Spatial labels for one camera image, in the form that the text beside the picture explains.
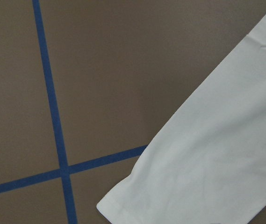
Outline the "white long-sleeve printed shirt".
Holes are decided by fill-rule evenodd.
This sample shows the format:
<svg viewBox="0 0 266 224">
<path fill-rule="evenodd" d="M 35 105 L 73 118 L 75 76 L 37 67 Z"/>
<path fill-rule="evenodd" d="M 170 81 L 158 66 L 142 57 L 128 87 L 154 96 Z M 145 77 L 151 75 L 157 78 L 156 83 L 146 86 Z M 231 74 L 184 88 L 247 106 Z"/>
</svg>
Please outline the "white long-sleeve printed shirt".
<svg viewBox="0 0 266 224">
<path fill-rule="evenodd" d="M 247 224 L 266 206 L 266 15 L 98 203 L 113 224 Z"/>
</svg>

